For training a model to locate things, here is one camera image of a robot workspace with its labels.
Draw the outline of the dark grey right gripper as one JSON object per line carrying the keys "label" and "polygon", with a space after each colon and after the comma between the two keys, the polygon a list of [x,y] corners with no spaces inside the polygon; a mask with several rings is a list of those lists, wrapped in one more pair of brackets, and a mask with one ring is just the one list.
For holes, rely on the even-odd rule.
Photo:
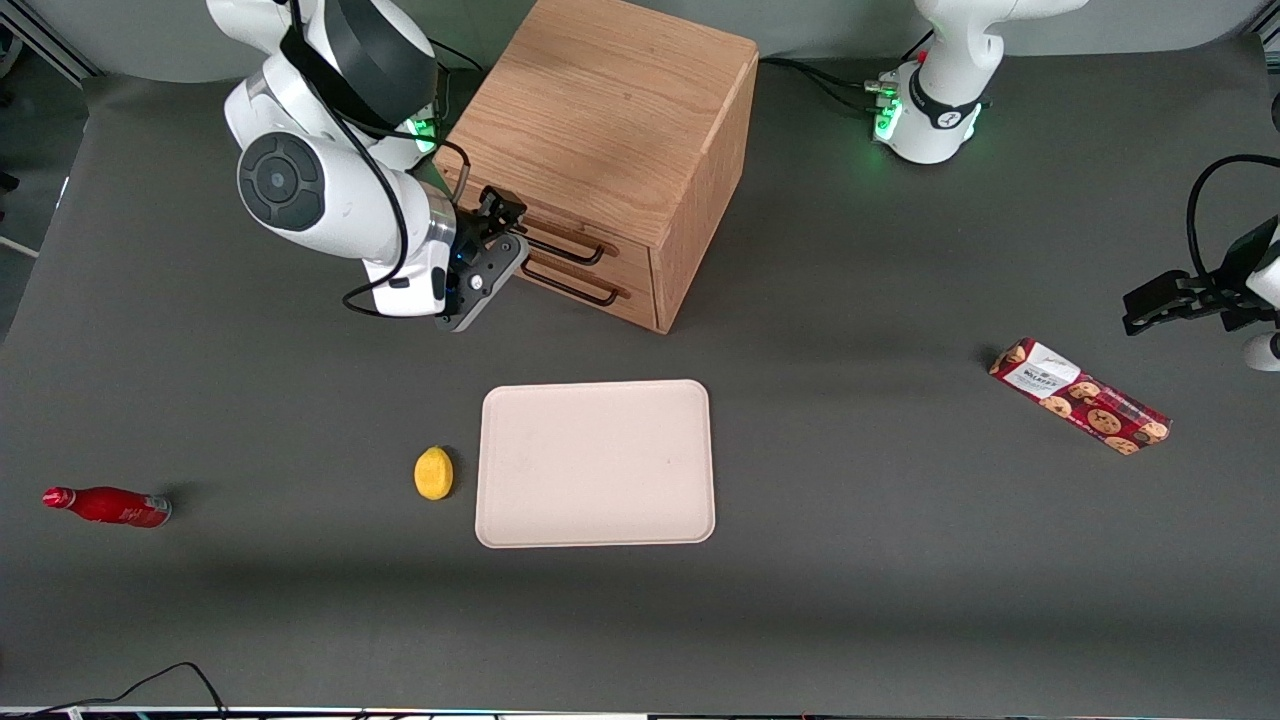
{"label": "dark grey right gripper", "polygon": [[463,211],[445,272],[445,306],[436,328],[466,331],[529,258],[527,237],[518,231],[527,204],[515,192],[485,186],[480,210]]}

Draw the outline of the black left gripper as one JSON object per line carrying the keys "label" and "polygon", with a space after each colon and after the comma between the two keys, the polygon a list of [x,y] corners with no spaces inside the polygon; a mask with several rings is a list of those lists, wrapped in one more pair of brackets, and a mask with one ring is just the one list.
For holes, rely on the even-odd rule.
{"label": "black left gripper", "polygon": [[[1277,325],[1279,219],[1271,217],[1228,247],[1215,281],[1226,297]],[[1188,272],[1165,272],[1125,295],[1123,325],[1138,336],[1155,325],[1221,313],[1207,284]]]}

